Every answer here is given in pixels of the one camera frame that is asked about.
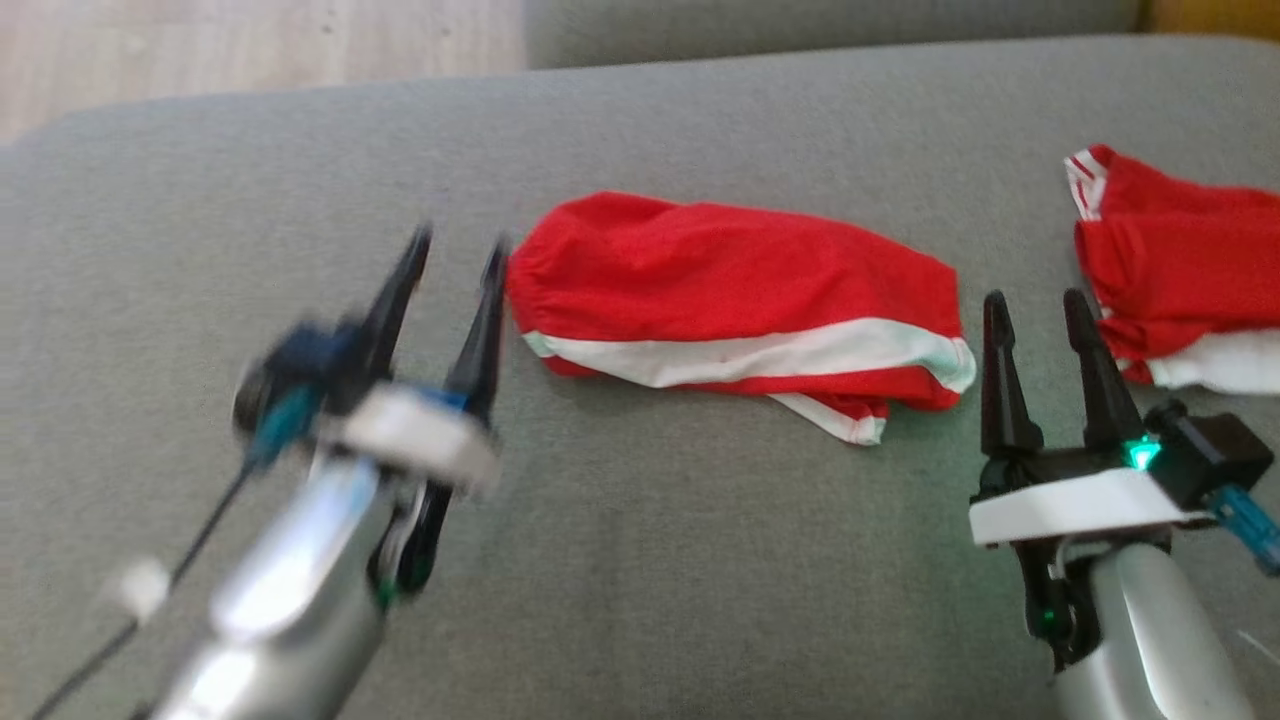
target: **glowing green led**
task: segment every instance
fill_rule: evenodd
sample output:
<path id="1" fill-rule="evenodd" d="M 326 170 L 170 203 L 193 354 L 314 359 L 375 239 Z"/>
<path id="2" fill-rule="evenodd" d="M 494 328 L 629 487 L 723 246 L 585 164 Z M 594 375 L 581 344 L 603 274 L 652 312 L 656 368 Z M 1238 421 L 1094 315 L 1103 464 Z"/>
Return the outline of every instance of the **glowing green led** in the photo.
<path id="1" fill-rule="evenodd" d="M 1151 436 L 1143 436 L 1142 439 L 1135 439 L 1124 443 L 1125 452 L 1129 454 L 1129 465 L 1137 470 L 1146 470 L 1151 461 L 1156 459 L 1160 454 L 1160 443 L 1151 439 Z"/>

